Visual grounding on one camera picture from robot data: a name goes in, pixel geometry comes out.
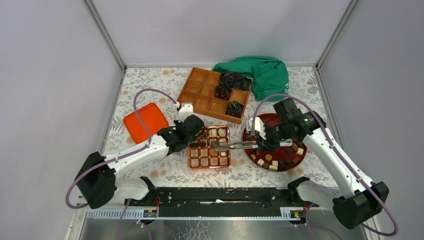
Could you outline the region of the red round plate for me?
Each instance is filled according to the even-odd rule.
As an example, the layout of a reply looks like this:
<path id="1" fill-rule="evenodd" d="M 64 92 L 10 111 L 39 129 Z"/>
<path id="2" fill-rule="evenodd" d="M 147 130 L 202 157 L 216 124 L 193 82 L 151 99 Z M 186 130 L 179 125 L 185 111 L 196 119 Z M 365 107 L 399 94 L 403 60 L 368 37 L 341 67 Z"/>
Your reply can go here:
<path id="1" fill-rule="evenodd" d="M 270 127 L 275 127 L 283 121 L 276 113 L 264 113 L 258 116 L 263 123 Z M 256 137 L 250 136 L 246 128 L 242 133 L 242 141 L 256 141 Z M 248 158 L 262 169 L 273 172 L 286 172 L 296 168 L 307 155 L 308 148 L 303 142 L 292 138 L 289 146 L 282 146 L 277 151 L 261 151 L 255 149 L 245 149 Z"/>

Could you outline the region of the orange chocolate box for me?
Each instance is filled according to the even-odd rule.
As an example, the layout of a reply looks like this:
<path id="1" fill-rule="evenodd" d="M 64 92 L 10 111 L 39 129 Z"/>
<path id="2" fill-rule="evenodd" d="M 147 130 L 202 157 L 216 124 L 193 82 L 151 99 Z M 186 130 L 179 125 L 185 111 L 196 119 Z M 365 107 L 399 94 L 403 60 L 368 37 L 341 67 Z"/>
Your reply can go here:
<path id="1" fill-rule="evenodd" d="M 226 129 L 226 136 L 220 137 L 218 129 Z M 216 129 L 217 137 L 210 137 L 209 131 Z M 207 137 L 200 137 L 203 131 L 207 131 Z M 188 146 L 188 166 L 190 169 L 221 169 L 231 165 L 231 154 L 228 150 L 218 151 L 211 147 L 213 142 L 229 142 L 230 128 L 226 125 L 205 126 L 199 133 L 197 140 Z M 227 152 L 227 156 L 221 156 L 221 152 Z"/>

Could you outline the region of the orange box lid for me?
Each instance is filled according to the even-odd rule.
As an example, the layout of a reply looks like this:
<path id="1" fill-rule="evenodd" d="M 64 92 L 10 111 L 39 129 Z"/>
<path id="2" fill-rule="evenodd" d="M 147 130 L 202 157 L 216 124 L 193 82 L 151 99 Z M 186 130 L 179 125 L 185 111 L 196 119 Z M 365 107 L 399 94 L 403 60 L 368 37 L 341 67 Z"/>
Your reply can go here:
<path id="1" fill-rule="evenodd" d="M 137 112 L 152 136 L 159 130 L 169 127 L 168 120 L 155 103 L 149 103 Z M 123 124 L 135 144 L 148 140 L 147 130 L 143 127 L 135 112 L 125 116 Z"/>

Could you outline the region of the metal serving tongs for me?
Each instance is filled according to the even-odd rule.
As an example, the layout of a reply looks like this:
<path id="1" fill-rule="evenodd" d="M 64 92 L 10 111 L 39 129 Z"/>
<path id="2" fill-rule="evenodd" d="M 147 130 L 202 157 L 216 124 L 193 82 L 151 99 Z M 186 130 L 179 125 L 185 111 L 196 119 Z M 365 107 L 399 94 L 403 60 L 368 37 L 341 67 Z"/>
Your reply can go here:
<path id="1" fill-rule="evenodd" d="M 216 142 L 211 144 L 211 147 L 217 151 L 226 150 L 246 150 L 246 149 L 257 149 L 259 146 L 255 141 L 238 141 L 238 142 Z"/>

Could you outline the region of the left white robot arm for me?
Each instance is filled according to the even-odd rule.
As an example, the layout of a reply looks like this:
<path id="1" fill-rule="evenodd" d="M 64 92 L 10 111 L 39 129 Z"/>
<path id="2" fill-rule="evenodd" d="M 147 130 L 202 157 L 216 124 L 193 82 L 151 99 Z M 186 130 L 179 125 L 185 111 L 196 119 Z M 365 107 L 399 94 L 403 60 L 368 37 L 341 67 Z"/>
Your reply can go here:
<path id="1" fill-rule="evenodd" d="M 204 122 L 196 115 L 176 120 L 172 127 L 162 128 L 151 139 L 125 151 L 103 156 L 91 153 L 75 177 L 76 186 L 91 209 L 98 209 L 110 201 L 138 200 L 148 206 L 155 200 L 152 184 L 146 178 L 124 178 L 142 164 L 163 159 L 186 149 L 204 131 Z"/>

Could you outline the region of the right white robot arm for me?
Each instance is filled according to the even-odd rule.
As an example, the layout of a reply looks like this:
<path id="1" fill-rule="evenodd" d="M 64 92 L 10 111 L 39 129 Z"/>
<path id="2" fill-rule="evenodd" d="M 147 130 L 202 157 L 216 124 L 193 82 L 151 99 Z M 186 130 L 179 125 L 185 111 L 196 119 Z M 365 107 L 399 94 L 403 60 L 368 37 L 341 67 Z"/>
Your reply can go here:
<path id="1" fill-rule="evenodd" d="M 299 206 L 304 201 L 318 204 L 333 211 L 350 230 L 383 210 L 382 204 L 390 192 L 388 186 L 383 181 L 375 182 L 353 163 L 315 111 L 303 113 L 290 98 L 273 107 L 282 123 L 269 126 L 256 114 L 246 122 L 247 131 L 258 134 L 258 149 L 274 152 L 282 142 L 296 139 L 318 157 L 338 186 L 334 189 L 301 177 L 289 184 L 286 198 L 291 205 Z"/>

